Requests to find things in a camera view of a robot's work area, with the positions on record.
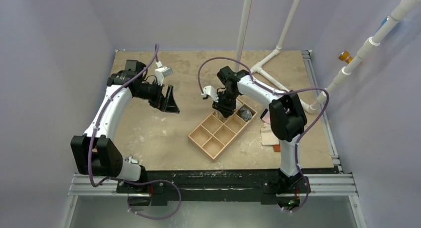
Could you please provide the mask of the wooden compartment tray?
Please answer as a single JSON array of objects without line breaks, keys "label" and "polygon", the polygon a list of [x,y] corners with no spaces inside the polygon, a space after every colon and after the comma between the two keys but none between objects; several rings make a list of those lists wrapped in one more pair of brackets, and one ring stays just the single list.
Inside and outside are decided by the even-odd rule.
[{"label": "wooden compartment tray", "polygon": [[[246,122],[240,117],[238,110],[241,107],[246,107],[252,112],[253,117],[250,121]],[[256,116],[257,111],[254,108],[238,99],[233,115],[224,118],[215,110],[188,134],[188,139],[210,159],[216,160]]]}]

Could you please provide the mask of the pink underwear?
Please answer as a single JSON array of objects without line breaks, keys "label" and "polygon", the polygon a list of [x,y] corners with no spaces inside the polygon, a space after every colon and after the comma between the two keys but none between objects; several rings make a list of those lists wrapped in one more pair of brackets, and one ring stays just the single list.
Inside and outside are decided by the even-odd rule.
[{"label": "pink underwear", "polygon": [[269,125],[271,124],[270,113],[268,109],[265,109],[263,111],[263,113],[260,116],[260,119],[266,124],[269,124]]}]

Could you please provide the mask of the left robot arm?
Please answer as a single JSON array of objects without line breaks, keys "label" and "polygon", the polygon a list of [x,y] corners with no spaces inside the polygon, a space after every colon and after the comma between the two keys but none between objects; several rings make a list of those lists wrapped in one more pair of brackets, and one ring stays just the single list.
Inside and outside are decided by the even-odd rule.
[{"label": "left robot arm", "polygon": [[161,62],[156,64],[153,82],[147,81],[146,65],[137,60],[127,60],[123,70],[107,79],[105,97],[95,118],[81,136],[73,136],[70,142],[79,173],[129,181],[129,187],[137,193],[147,189],[145,167],[124,158],[113,139],[122,114],[133,98],[146,100],[162,112],[180,112],[173,97],[173,86],[169,85],[167,92],[162,93],[163,81],[173,70]]}]

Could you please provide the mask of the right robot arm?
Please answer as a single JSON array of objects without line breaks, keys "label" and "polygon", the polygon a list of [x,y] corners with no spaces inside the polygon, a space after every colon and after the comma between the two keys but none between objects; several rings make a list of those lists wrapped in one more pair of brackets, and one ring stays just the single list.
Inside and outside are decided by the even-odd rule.
[{"label": "right robot arm", "polygon": [[224,67],[219,70],[217,77],[223,84],[222,91],[205,86],[201,94],[203,99],[212,98],[213,109],[224,118],[235,113],[236,100],[241,95],[254,99],[268,109],[271,131],[281,146],[282,176],[279,186],[283,191],[292,191],[298,186],[297,177],[304,177],[300,166],[299,139],[304,134],[307,118],[298,94],[278,91],[255,79],[246,70],[234,72],[230,67]]}]

